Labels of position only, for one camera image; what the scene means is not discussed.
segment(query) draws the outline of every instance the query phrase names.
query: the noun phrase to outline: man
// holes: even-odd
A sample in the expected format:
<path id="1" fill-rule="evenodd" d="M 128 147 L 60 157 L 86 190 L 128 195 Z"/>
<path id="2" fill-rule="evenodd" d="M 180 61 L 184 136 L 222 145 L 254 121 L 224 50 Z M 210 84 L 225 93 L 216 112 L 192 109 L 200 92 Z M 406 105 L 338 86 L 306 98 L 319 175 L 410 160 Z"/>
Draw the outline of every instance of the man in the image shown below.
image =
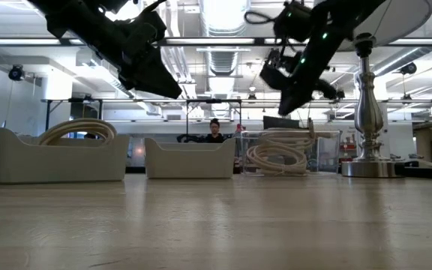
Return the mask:
<path id="1" fill-rule="evenodd" d="M 219 133 L 219 121 L 217 118 L 214 118 L 209 123 L 209 128 L 211 129 L 211 134 L 208 134 L 205 138 L 205 143 L 222 143 L 224 142 L 223 135 Z"/>

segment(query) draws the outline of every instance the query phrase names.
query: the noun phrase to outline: white plastic bin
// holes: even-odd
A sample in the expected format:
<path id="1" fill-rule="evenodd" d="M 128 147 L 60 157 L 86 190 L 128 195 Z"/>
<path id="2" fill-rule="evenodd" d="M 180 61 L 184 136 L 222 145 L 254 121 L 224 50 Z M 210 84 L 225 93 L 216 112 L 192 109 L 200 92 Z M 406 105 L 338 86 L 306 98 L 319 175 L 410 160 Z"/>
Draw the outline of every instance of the white plastic bin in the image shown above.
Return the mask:
<path id="1" fill-rule="evenodd" d="M 99 139 L 65 139 L 38 145 L 0 127 L 0 183 L 121 181 L 125 177 L 129 136 L 108 145 Z"/>
<path id="2" fill-rule="evenodd" d="M 228 179 L 233 177 L 235 139 L 223 143 L 157 143 L 145 138 L 149 179 Z"/>

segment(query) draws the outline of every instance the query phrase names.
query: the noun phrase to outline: transparent container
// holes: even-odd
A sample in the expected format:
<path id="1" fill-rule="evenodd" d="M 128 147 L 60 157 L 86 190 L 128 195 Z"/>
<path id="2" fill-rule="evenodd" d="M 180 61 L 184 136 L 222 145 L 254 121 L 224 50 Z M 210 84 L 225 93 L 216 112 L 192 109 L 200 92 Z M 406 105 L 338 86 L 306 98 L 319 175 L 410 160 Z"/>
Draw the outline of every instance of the transparent container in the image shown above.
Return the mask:
<path id="1" fill-rule="evenodd" d="M 252 176 L 337 173 L 340 136 L 338 130 L 243 131 L 239 140 L 241 172 Z"/>

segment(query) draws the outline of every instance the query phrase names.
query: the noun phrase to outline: table surface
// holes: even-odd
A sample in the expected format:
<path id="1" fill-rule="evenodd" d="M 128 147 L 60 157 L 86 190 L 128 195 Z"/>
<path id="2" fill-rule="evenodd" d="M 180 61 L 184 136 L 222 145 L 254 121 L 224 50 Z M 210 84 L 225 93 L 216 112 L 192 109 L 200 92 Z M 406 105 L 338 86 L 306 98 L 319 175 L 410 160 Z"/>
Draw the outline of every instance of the table surface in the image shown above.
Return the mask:
<path id="1" fill-rule="evenodd" d="M 2 269 L 432 269 L 432 180 L 0 185 Z"/>

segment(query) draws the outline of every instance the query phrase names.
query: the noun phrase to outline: lampshade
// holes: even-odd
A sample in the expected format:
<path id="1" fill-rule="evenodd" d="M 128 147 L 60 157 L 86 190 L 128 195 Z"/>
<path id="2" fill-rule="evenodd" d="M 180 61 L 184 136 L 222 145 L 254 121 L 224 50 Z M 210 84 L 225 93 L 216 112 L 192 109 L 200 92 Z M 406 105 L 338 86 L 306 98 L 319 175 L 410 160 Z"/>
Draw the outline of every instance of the lampshade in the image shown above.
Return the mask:
<path id="1" fill-rule="evenodd" d="M 324 1 L 314 0 L 314 4 Z M 370 33 L 376 38 L 375 47 L 386 45 L 417 30 L 431 14 L 432 0 L 386 0 L 355 29 L 355 36 Z M 354 50 L 354 47 L 345 40 L 339 50 Z"/>

